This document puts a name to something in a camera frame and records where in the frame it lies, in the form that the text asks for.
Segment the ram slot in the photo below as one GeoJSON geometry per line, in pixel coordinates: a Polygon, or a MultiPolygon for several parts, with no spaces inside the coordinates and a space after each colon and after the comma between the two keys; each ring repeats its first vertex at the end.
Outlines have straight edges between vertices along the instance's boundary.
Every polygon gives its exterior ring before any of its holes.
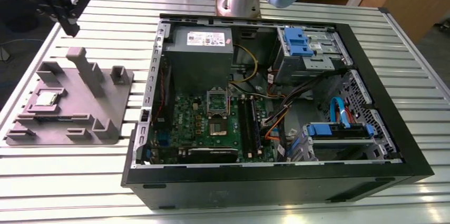
{"type": "Polygon", "coordinates": [[[250,137],[249,137],[250,150],[252,150],[252,153],[253,153],[253,157],[256,157],[257,154],[258,154],[258,144],[257,144],[257,134],[256,134],[256,124],[254,124],[253,101],[254,101],[253,99],[246,100],[246,119],[248,119],[248,130],[249,130],[249,134],[250,134],[250,137]]]}
{"type": "Polygon", "coordinates": [[[250,126],[248,119],[246,100],[241,99],[238,102],[238,116],[240,116],[240,128],[241,128],[241,146],[242,154],[246,158],[253,157],[253,150],[250,147],[250,126]]]}
{"type": "Polygon", "coordinates": [[[256,151],[257,154],[261,155],[261,137],[260,137],[260,123],[258,123],[258,114],[257,114],[257,104],[256,104],[256,99],[250,99],[250,108],[253,111],[253,134],[254,134],[254,146],[256,146],[256,151]]]}

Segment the aluminum table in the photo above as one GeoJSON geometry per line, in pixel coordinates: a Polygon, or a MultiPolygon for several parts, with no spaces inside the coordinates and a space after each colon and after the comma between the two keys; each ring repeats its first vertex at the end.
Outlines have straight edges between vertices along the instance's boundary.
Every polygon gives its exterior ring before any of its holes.
{"type": "Polygon", "coordinates": [[[0,141],[0,221],[79,223],[443,223],[450,220],[450,92],[389,14],[376,8],[262,2],[264,18],[350,24],[436,175],[353,203],[151,211],[121,187],[130,133],[139,118],[161,13],[216,12],[214,0],[93,0],[82,30],[61,26],[46,43],[0,113],[5,138],[38,83],[43,60],[74,67],[70,46],[87,48],[102,68],[125,65],[135,80],[117,145],[14,148],[0,141]]]}

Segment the sticker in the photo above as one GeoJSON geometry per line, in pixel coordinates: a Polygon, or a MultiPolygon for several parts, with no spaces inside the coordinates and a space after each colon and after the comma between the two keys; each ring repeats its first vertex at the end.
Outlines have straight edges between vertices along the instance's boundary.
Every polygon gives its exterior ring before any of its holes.
{"type": "Polygon", "coordinates": [[[320,43],[317,43],[317,44],[310,44],[310,48],[312,48],[312,49],[322,49],[320,43]]]}
{"type": "Polygon", "coordinates": [[[226,34],[190,32],[189,46],[226,46],[226,34]]]}
{"type": "Polygon", "coordinates": [[[274,83],[274,75],[273,74],[268,75],[268,82],[272,83],[272,84],[274,83]]]}
{"type": "Polygon", "coordinates": [[[297,135],[297,130],[294,128],[290,129],[290,132],[288,133],[289,136],[297,135]]]}
{"type": "Polygon", "coordinates": [[[285,148],[282,145],[280,145],[280,147],[277,148],[277,150],[280,151],[280,153],[282,154],[282,156],[285,156],[285,148]]]}

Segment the power supply label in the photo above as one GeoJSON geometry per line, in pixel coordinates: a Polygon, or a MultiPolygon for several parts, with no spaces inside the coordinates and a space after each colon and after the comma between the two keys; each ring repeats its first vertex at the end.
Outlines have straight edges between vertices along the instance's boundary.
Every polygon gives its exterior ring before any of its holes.
{"type": "Polygon", "coordinates": [[[226,46],[226,34],[189,32],[189,46],[226,46]]]}

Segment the motherboard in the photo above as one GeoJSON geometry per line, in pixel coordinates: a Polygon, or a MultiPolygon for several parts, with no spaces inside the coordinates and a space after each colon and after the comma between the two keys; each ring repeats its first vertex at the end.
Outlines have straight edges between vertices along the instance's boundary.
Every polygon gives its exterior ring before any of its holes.
{"type": "Polygon", "coordinates": [[[178,95],[173,127],[155,134],[155,162],[190,163],[189,155],[225,163],[273,162],[273,143],[260,139],[258,124],[266,117],[266,103],[258,97],[228,97],[220,92],[178,95]]]}

